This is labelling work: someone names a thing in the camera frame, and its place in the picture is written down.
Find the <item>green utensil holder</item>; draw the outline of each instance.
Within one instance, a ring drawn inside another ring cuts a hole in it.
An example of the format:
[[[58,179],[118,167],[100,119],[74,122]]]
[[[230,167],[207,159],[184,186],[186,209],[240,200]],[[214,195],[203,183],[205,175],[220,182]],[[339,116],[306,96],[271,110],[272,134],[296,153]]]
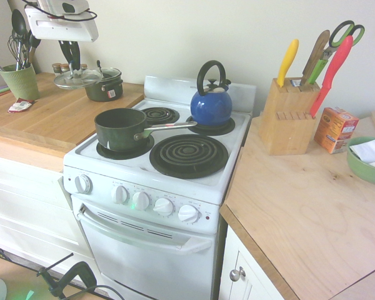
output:
[[[37,100],[40,98],[36,75],[32,65],[18,71],[16,71],[15,64],[3,67],[3,69],[5,71],[0,71],[0,75],[16,99]]]

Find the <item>electric burner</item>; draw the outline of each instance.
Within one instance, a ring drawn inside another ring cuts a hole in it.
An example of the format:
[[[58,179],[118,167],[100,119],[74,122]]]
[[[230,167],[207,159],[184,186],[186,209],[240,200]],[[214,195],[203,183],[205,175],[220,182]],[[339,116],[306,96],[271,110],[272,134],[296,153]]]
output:
[[[186,122],[193,121],[193,117],[190,116]],[[206,136],[222,136],[223,134],[230,133],[235,128],[235,121],[232,118],[228,120],[225,124],[218,126],[207,126],[197,124],[196,126],[189,127],[188,129],[194,133],[204,134]]]
[[[97,153],[99,153],[101,156],[109,159],[115,159],[115,160],[123,160],[123,159],[131,159],[131,158],[137,158],[151,150],[154,146],[154,138],[152,136],[149,136],[147,138],[147,143],[143,147],[139,147],[137,149],[129,150],[129,151],[113,151],[109,150],[100,143],[97,143],[96,150]]]
[[[228,150],[221,142],[198,134],[169,137],[150,152],[150,162],[157,171],[181,179],[211,175],[227,161]]]
[[[179,119],[179,113],[171,108],[150,107],[142,111],[146,113],[149,126],[175,123]]]

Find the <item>glass lid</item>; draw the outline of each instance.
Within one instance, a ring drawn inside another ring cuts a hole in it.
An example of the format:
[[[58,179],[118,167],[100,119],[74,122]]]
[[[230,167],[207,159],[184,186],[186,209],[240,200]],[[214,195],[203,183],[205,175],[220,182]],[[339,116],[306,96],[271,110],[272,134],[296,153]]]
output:
[[[76,70],[62,73],[54,78],[54,83],[61,89],[81,89],[99,83],[103,74],[96,70]]]

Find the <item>blue kettle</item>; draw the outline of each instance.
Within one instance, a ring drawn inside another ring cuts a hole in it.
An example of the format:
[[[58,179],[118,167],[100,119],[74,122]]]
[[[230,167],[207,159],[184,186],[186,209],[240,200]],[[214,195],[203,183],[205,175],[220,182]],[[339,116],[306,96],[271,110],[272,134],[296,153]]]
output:
[[[213,66],[219,69],[219,85],[214,84],[215,79],[206,87],[204,77]],[[197,76],[197,93],[190,103],[192,118],[200,125],[220,126],[229,121],[232,113],[232,99],[227,93],[230,80],[226,79],[224,66],[219,61],[208,61],[200,69]]]

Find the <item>whisk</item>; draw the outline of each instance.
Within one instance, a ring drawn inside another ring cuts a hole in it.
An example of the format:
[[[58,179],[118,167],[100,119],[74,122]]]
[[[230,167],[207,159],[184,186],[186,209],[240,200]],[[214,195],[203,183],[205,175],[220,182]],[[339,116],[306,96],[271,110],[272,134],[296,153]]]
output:
[[[19,37],[17,34],[10,35],[7,47],[20,69],[25,69],[29,66],[28,43],[24,37]]]

